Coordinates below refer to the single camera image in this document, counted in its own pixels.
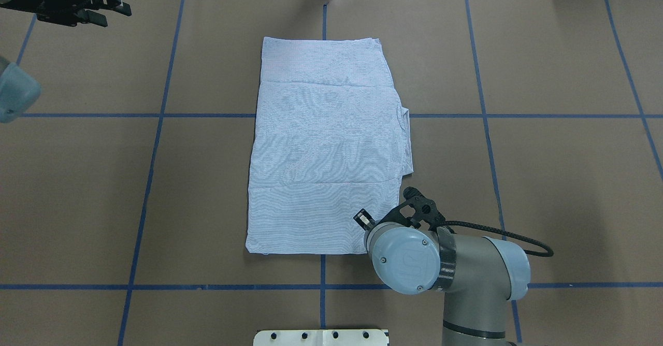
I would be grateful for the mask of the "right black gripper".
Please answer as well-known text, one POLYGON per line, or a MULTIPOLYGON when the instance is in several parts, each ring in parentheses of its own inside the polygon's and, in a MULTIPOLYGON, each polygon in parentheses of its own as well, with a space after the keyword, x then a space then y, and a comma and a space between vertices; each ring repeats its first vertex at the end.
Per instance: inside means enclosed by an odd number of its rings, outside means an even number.
POLYGON ((410 217, 384 217, 377 221, 365 209, 361 209, 354 217, 353 220, 364 230, 374 231, 377 228, 386 226, 404 226, 413 227, 415 224, 410 217))

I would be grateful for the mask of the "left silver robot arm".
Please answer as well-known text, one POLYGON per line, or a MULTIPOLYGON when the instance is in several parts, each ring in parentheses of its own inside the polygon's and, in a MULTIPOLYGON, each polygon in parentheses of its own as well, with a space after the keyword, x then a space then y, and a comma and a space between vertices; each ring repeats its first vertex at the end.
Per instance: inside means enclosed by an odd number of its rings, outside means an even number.
POLYGON ((123 0, 1 0, 1 4, 1 121, 4 124, 23 115, 42 93, 40 83, 20 67, 36 22, 106 27, 108 21, 103 10, 127 17, 132 14, 130 4, 123 0))

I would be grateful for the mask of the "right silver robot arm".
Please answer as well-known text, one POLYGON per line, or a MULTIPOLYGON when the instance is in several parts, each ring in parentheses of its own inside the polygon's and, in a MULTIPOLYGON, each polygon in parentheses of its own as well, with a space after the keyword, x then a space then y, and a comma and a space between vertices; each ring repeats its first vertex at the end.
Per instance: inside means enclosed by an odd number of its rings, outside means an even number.
POLYGON ((354 220, 375 273, 389 289, 408 296, 444 294, 443 345, 509 345, 506 310, 531 281, 526 252, 499 238, 469 237, 444 226, 421 231, 375 221, 365 210, 354 220))

